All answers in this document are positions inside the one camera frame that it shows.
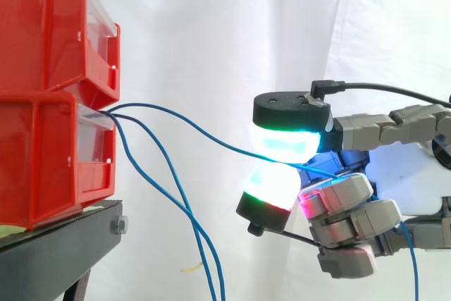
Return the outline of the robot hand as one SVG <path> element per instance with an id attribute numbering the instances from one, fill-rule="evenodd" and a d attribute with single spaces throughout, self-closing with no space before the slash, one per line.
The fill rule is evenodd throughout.
<path id="1" fill-rule="evenodd" d="M 401 249 L 450 248 L 450 105 L 424 97 L 388 114 L 334 116 L 327 90 L 254 99 L 264 158 L 237 214 L 255 236 L 288 234 L 299 207 L 335 279 L 372 275 Z"/>

